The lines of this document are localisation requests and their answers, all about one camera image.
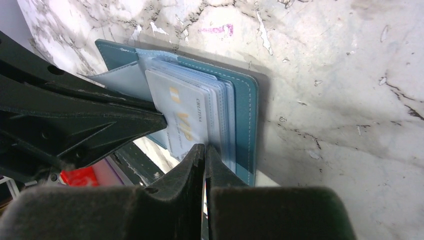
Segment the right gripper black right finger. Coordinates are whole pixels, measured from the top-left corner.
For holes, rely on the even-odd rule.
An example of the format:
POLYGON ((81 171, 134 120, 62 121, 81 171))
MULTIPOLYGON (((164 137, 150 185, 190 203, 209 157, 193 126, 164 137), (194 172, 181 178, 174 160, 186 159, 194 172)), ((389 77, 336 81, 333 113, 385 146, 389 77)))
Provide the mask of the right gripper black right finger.
POLYGON ((327 187, 251 187, 211 145, 205 150, 212 240, 354 240, 339 196, 327 187))

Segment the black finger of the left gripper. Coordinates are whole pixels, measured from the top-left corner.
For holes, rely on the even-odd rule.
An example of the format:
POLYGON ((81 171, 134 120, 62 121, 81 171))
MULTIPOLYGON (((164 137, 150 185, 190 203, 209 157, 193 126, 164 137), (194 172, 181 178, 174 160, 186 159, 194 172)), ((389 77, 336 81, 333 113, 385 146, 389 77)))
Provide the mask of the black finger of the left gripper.
POLYGON ((154 108, 129 105, 106 89, 96 94, 0 78, 0 155, 8 160, 82 168, 166 125, 154 108))
POLYGON ((148 111, 156 110, 150 101, 101 87, 56 67, 3 32, 0 33, 0 74, 18 83, 26 83, 68 97, 148 111))

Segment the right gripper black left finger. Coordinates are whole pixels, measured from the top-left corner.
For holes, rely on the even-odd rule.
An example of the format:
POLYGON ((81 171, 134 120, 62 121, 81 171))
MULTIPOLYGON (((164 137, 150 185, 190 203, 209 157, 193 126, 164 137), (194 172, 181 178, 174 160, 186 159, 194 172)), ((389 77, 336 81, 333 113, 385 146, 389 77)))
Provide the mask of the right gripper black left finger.
POLYGON ((3 240, 199 240, 205 146, 195 144, 147 187, 41 186, 25 190, 0 219, 3 240))

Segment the white VIP card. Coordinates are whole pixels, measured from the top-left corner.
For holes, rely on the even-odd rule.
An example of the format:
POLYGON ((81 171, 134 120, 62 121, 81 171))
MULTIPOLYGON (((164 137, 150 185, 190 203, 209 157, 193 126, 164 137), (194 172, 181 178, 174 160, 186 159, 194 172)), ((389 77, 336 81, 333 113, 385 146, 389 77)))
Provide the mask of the white VIP card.
POLYGON ((171 155, 182 160, 194 144, 209 140, 206 94, 181 77, 157 69, 145 71, 154 105, 164 115, 171 155))

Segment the blue leather card holder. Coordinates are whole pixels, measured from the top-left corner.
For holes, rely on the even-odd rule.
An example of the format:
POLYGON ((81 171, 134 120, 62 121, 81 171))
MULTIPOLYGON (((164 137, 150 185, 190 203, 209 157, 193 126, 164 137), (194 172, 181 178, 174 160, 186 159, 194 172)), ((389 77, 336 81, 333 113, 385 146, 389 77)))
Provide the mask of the blue leather card holder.
POLYGON ((142 68, 136 66, 144 57, 162 57, 183 68, 210 74, 225 83, 232 83, 234 105, 229 110, 235 114, 235 167, 233 171, 246 184, 256 183, 256 149, 258 121, 258 81, 255 77, 236 71, 233 67, 204 62, 199 57, 170 51, 137 48, 104 39, 95 45, 108 69, 102 74, 89 76, 90 80, 107 89, 151 102, 152 96, 142 68))

